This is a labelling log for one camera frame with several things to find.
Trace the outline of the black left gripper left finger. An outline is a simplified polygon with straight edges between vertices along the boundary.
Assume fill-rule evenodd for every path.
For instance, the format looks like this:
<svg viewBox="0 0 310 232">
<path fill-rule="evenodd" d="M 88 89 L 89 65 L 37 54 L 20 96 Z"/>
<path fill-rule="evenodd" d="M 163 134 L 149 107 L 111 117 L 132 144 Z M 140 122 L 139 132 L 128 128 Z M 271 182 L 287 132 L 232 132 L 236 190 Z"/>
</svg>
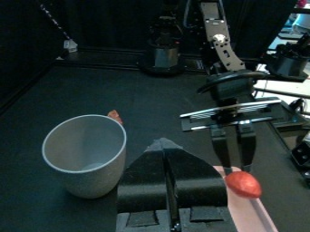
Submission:
<svg viewBox="0 0 310 232">
<path fill-rule="evenodd" d="M 123 172 L 115 232 L 171 232 L 161 141 L 155 140 Z"/>
</svg>

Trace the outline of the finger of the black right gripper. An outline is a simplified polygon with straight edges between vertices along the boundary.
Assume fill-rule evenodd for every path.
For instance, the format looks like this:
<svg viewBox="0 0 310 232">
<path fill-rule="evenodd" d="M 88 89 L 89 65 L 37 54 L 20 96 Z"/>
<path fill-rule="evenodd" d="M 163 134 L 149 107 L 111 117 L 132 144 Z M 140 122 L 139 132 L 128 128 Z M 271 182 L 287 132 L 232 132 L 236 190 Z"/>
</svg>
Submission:
<svg viewBox="0 0 310 232">
<path fill-rule="evenodd" d="M 226 175 L 232 172 L 226 142 L 226 131 L 218 125 L 211 127 L 212 149 L 220 161 Z"/>
<path fill-rule="evenodd" d="M 255 153 L 256 139 L 251 121 L 242 121 L 238 125 L 238 144 L 240 169 L 250 172 Z"/>
</svg>

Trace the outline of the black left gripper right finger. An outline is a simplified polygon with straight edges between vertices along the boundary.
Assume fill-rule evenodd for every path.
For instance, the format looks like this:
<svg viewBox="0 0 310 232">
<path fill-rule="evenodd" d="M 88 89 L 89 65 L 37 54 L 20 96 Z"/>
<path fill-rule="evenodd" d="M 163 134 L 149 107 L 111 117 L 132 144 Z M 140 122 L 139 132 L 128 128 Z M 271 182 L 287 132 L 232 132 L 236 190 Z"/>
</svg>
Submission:
<svg viewBox="0 0 310 232">
<path fill-rule="evenodd" d="M 238 232 L 222 175 L 171 140 L 161 140 L 180 232 Z"/>
</svg>

